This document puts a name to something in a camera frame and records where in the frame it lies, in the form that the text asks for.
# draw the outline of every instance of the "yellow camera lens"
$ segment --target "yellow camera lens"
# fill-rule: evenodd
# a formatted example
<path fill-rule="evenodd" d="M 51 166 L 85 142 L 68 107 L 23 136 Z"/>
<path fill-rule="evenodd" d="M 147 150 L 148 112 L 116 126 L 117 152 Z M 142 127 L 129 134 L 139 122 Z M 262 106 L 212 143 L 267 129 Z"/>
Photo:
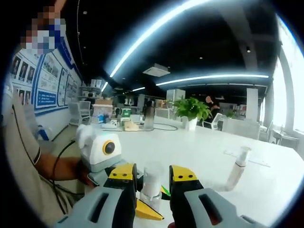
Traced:
<path fill-rule="evenodd" d="M 105 155 L 113 153 L 115 150 L 115 144 L 111 140 L 108 140 L 104 143 L 103 152 Z"/>

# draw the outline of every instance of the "led light strip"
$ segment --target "led light strip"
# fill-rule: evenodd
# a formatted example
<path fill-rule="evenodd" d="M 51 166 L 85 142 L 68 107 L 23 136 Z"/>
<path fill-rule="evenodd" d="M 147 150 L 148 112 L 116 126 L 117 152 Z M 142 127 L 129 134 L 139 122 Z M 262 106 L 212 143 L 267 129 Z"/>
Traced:
<path fill-rule="evenodd" d="M 168 81 L 168 82 L 162 82 L 156 84 L 156 86 L 162 86 L 162 85 L 167 85 L 171 83 L 177 83 L 177 82 L 185 82 L 185 81 L 192 81 L 192 80 L 198 80 L 198 79 L 210 79 L 210 78 L 231 78 L 231 77 L 257 77 L 257 78 L 269 78 L 269 76 L 266 75 L 208 75 L 208 76 L 200 76 L 200 77 L 189 77 L 189 78 L 183 78 L 183 79 L 177 79 L 173 81 Z M 145 87 L 141 87 L 138 89 L 134 89 L 132 91 L 138 91 L 142 90 Z"/>
<path fill-rule="evenodd" d="M 184 4 L 178 6 L 177 8 L 173 9 L 169 13 L 162 16 L 160 19 L 158 19 L 145 33 L 142 34 L 141 37 L 130 47 L 130 49 L 125 53 L 125 55 L 122 57 L 122 59 L 119 61 L 119 63 L 116 65 L 112 73 L 110 74 L 110 77 L 113 77 L 118 69 L 121 67 L 121 65 L 124 63 L 124 61 L 134 52 L 137 47 L 143 43 L 153 32 L 155 32 L 157 29 L 159 29 L 162 25 L 167 23 L 170 19 L 174 18 L 178 14 L 182 13 L 183 11 L 190 9 L 194 6 L 200 5 L 202 3 L 206 3 L 210 0 L 189 0 L 185 2 Z M 108 85 L 108 82 L 106 82 L 101 89 L 101 92 L 103 92 Z"/>

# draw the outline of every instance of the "white chair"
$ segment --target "white chair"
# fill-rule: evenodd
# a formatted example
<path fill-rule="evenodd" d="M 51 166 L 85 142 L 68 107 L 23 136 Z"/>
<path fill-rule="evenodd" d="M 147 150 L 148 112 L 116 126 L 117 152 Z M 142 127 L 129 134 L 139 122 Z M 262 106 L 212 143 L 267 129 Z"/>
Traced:
<path fill-rule="evenodd" d="M 168 108 L 156 108 L 155 115 L 159 117 L 163 117 L 166 119 L 170 119 L 170 109 Z"/>
<path fill-rule="evenodd" d="M 91 123 L 91 116 L 89 115 L 81 115 L 79 103 L 71 102 L 68 104 L 68 109 L 71 114 L 70 125 L 77 125 L 83 123 L 85 119 L 87 119 L 87 124 Z"/>
<path fill-rule="evenodd" d="M 260 131 L 260 136 L 259 136 L 259 140 L 260 141 L 264 141 L 264 142 L 268 142 L 269 138 L 270 138 L 270 134 L 273 128 L 273 121 L 271 121 L 269 127 L 267 128 L 267 130 L 264 131 Z"/>
<path fill-rule="evenodd" d="M 211 123 L 204 121 L 204 124 L 210 124 L 212 130 L 217 130 L 218 129 L 218 122 L 221 118 L 222 118 L 222 114 L 217 113 Z"/>
<path fill-rule="evenodd" d="M 90 101 L 79 101 L 79 108 L 81 115 L 91 115 L 91 102 Z"/>
<path fill-rule="evenodd" d="M 26 119 L 26 123 L 32 132 L 33 136 L 37 140 L 40 148 L 43 152 L 52 152 L 55 148 L 54 142 L 50 141 L 49 138 L 52 137 L 52 130 L 47 127 L 42 127 L 38 125 L 36 121 L 36 116 L 34 112 L 34 106 L 32 104 L 27 104 L 23 106 L 24 115 Z"/>
<path fill-rule="evenodd" d="M 222 131 L 258 140 L 260 124 L 249 120 L 244 121 L 227 118 L 224 120 Z"/>

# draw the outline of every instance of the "table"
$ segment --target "table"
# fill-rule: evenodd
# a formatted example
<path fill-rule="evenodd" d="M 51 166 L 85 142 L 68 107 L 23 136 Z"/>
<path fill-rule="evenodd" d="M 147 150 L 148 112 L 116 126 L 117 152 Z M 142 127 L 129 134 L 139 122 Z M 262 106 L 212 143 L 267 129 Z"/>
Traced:
<path fill-rule="evenodd" d="M 136 121 L 138 116 L 131 116 Z M 181 128 L 182 123 L 155 117 L 155 123 Z M 187 167 L 195 172 L 205 188 L 224 186 L 236 160 L 224 152 L 239 151 L 241 146 L 252 149 L 251 157 L 266 162 L 269 167 L 249 162 L 233 191 L 219 192 L 237 207 L 237 214 L 270 226 L 284 211 L 299 187 L 304 174 L 304 161 L 293 149 L 249 139 L 225 132 L 196 127 L 194 132 L 154 130 L 151 132 L 117 132 L 122 156 L 144 169 L 150 161 L 164 168 L 162 184 L 169 187 L 169 166 Z M 173 222 L 169 202 L 162 200 L 162 221 L 135 217 L 135 228 L 166 228 Z"/>
<path fill-rule="evenodd" d="M 278 144 L 278 145 L 282 145 L 282 140 L 288 140 L 288 141 L 293 141 L 295 142 L 295 150 L 298 149 L 298 144 L 299 144 L 299 139 L 298 138 L 295 138 L 295 137 L 292 137 L 290 135 L 288 135 L 286 132 L 282 132 L 282 131 L 279 131 L 279 130 L 272 130 L 273 131 L 273 137 L 275 138 L 275 143 Z"/>

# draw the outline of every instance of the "white flower pot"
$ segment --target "white flower pot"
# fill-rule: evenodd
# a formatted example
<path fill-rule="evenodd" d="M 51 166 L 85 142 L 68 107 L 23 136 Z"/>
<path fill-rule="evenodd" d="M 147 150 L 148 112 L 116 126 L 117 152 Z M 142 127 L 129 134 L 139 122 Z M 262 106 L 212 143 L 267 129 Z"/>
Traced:
<path fill-rule="evenodd" d="M 197 122 L 198 122 L 197 118 L 189 121 L 188 117 L 186 117 L 186 116 L 182 117 L 182 126 L 183 126 L 183 128 L 185 128 L 188 131 L 195 131 Z"/>

